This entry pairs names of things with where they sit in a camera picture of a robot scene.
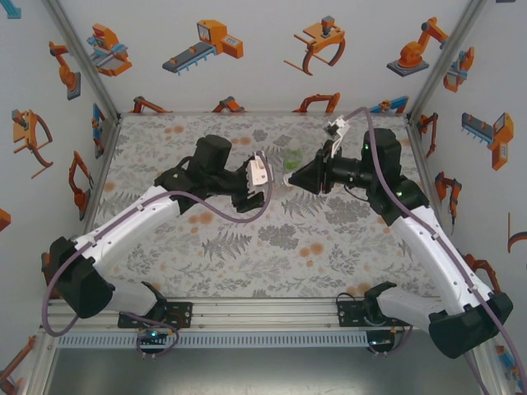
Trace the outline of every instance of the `robot sticker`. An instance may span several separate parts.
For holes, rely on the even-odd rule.
[[[408,96],[401,96],[393,100],[383,100],[382,103],[369,109],[371,113],[395,113],[402,114],[408,103]]]
[[[0,232],[11,224],[11,215],[0,208]]]
[[[14,109],[12,111],[11,118],[13,121],[13,142],[23,141],[23,144],[13,152],[16,154],[27,148],[27,150],[31,152],[35,159],[37,159],[37,161],[42,165],[42,169],[31,176],[33,179],[53,165],[53,162],[48,162],[40,154],[40,150],[50,144],[53,141],[53,137],[51,136],[51,132],[49,131],[46,122],[44,122],[44,120],[38,114],[35,114],[30,109],[24,111],[23,113],[17,109]],[[42,144],[37,142],[37,125],[40,125],[42,129],[44,129],[44,134],[47,138],[47,141]]]
[[[422,59],[422,54],[427,49],[428,41],[430,41],[431,37],[436,39],[441,45],[440,48],[443,49],[448,35],[437,26],[437,18],[435,17],[424,22],[421,25],[421,30],[422,33],[419,40],[404,45],[403,49],[401,49],[401,57],[388,63],[386,65],[388,69],[401,77],[406,77],[430,66]]]
[[[491,126],[471,114],[463,113],[461,125],[469,134],[485,141],[492,152],[492,168],[498,171],[509,159],[509,142],[514,137],[514,122],[508,113],[503,113]]]
[[[132,64],[128,60],[128,47],[119,42],[117,35],[106,26],[95,23],[88,44],[93,47],[90,59],[97,71],[108,77],[118,76]]]
[[[322,21],[306,27],[303,32],[311,37],[311,39],[305,39],[300,35],[295,35],[295,38],[299,39],[306,45],[302,67],[297,66],[295,63],[292,63],[288,60],[284,60],[284,63],[287,63],[289,66],[293,66],[295,69],[304,72],[308,76],[313,75],[310,72],[310,61],[312,58],[319,59],[321,62],[324,62],[331,67],[337,64],[338,60],[343,56],[344,49],[346,48],[346,39],[344,38],[344,34],[346,32],[335,25],[334,18],[331,16],[322,18]],[[326,60],[317,55],[317,53],[322,49],[332,44],[338,45],[338,48],[337,52],[330,60]]]
[[[507,252],[511,253],[512,245],[521,240],[527,240],[527,231],[511,235],[511,214],[509,213],[507,217]]]
[[[53,41],[49,41],[49,53],[55,57],[60,67],[58,68],[58,75],[60,81],[66,86],[66,97],[68,100],[73,100],[81,95],[81,73],[72,72],[63,58],[63,55],[69,53],[66,45],[55,45]]]
[[[226,53],[239,59],[244,56],[244,43],[227,34],[227,26],[213,19],[198,22],[199,42],[175,55],[163,63],[163,68],[169,72],[181,74],[189,70],[189,66],[198,64],[201,59],[207,60],[209,55]]]
[[[339,92],[335,93],[334,95],[321,95],[317,93],[316,95],[306,97],[300,104],[300,107],[298,109],[295,109],[293,113],[307,113],[307,108],[310,106],[311,103],[314,103],[316,101],[327,101],[328,105],[326,106],[325,113],[331,114],[333,111],[335,111],[335,107],[337,106],[339,100]]]
[[[452,92],[457,92],[458,88],[469,76],[469,69],[474,61],[474,47],[468,51],[459,52],[458,58],[450,65],[448,72],[443,78],[443,86]]]

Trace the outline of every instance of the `white wall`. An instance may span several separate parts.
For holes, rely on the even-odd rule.
[[[135,0],[124,6],[119,0],[62,0],[82,40],[92,34],[93,24],[101,23],[128,46],[132,68],[116,77],[101,75],[120,111],[131,110],[138,95],[177,111],[211,111],[229,95],[247,110],[281,111],[293,111],[309,95],[337,91],[341,93],[340,110],[373,106],[401,95],[412,100],[431,67],[402,78],[387,69],[386,63],[398,59],[401,48],[418,39],[421,24],[430,17],[436,16],[438,26],[449,34],[466,3],[156,0],[145,5]],[[283,60],[301,64],[305,44],[293,35],[327,15],[346,31],[347,47],[334,67],[312,59],[314,76],[309,77]],[[196,23],[202,19],[226,24],[229,34],[244,42],[244,57],[221,54],[200,61],[180,76],[164,70],[164,62],[198,42]],[[91,46],[85,46],[90,53]],[[431,40],[424,59],[433,64],[440,52],[439,43]],[[333,53],[324,56],[330,58]],[[325,103],[313,105],[313,109],[324,108]]]
[[[93,177],[100,173],[102,157],[94,157],[91,131],[92,104],[96,98],[85,78],[81,96],[68,101],[66,86],[58,76],[58,62],[49,54],[48,42],[63,44],[43,4],[16,0],[20,20],[8,20],[0,12],[0,208],[12,216],[12,223],[0,232],[0,369],[25,345],[40,322],[44,277],[40,254],[60,235],[82,231],[73,193],[68,186],[68,168],[77,150]],[[73,71],[79,67],[70,55],[66,61]],[[47,123],[54,141],[41,154],[54,164],[31,179],[40,165],[28,150],[17,154],[13,143],[11,111],[32,109]],[[37,128],[37,137],[44,133]],[[88,187],[77,172],[77,185]]]
[[[487,259],[494,266],[501,288],[515,305],[506,327],[524,361],[527,360],[527,242],[520,241],[513,245],[511,253],[507,252],[507,212],[512,213],[512,234],[527,230],[525,15],[527,2],[489,2],[461,48],[475,48],[468,80],[457,93],[443,86],[437,88],[424,113],[439,114],[437,148],[428,159],[432,176],[444,170],[446,177],[463,184],[452,236],[454,244],[461,253]],[[491,152],[486,144],[462,131],[464,112],[491,125],[503,112],[512,117],[515,136],[509,143],[509,160],[498,171],[492,169]],[[425,150],[430,145],[429,135],[422,140]],[[444,201],[443,214],[449,224],[447,204]]]

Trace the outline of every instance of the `black mounting bracket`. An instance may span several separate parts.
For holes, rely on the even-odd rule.
[[[190,302],[166,302],[166,312],[163,321],[176,329],[190,328],[192,322],[192,306]],[[122,329],[149,328],[150,325],[119,314],[117,327]]]
[[[384,317],[372,322],[366,316],[362,300],[339,300],[337,302],[338,325],[341,328],[407,327],[408,324],[395,318]]]

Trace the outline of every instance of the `fern leaf pattern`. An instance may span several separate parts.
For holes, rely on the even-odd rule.
[[[124,117],[95,227],[136,202],[158,174],[193,155],[196,141],[208,134],[231,142],[228,170],[238,169],[254,151],[264,151],[275,188],[268,210],[251,223],[225,221],[198,204],[166,218],[115,260],[110,276],[148,281],[166,297],[334,297],[345,290],[360,295],[383,281],[436,296],[417,256],[367,203],[339,186],[317,196],[280,183],[287,149],[300,148],[307,163],[324,143],[326,122],[318,114]],[[402,118],[374,117],[374,123],[399,139],[408,136]],[[351,128],[367,130],[366,119],[352,118]],[[361,132],[349,133],[343,155],[360,157],[362,138]],[[419,181],[412,147],[402,146],[401,165],[404,175]],[[225,196],[208,202],[231,216],[255,213],[236,213]]]

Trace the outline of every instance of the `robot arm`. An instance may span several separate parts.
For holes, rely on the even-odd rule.
[[[185,213],[196,203],[195,198],[231,196],[238,212],[264,206],[260,189],[269,184],[271,174],[264,154],[229,171],[225,164],[230,150],[231,144],[222,137],[201,137],[193,156],[162,173],[154,186],[112,220],[87,235],[74,240],[61,237],[51,244],[49,268],[53,276],[68,259],[77,256],[58,274],[56,287],[80,318],[108,309],[161,321],[165,313],[162,295],[146,282],[133,284],[109,278],[115,260],[151,230]]]
[[[462,262],[462,269],[502,323],[512,311],[510,299],[503,294],[494,295],[474,275],[443,232],[421,189],[400,174],[401,146],[394,133],[389,129],[375,129],[375,146],[382,174],[398,200],[429,224],[434,235],[406,216],[383,189],[375,172],[368,132],[364,136],[360,160],[343,157],[342,148],[335,149],[348,128],[349,124],[342,117],[329,123],[324,130],[332,139],[317,151],[313,161],[288,175],[287,182],[315,194],[329,193],[335,184],[365,189],[371,208],[407,242],[431,274],[441,297],[441,301],[430,301],[401,290],[393,283],[379,284],[365,293],[364,308],[368,319],[380,322],[397,318],[427,331],[440,351],[450,358],[457,358],[496,336],[498,329],[439,239],[445,241],[454,257]]]

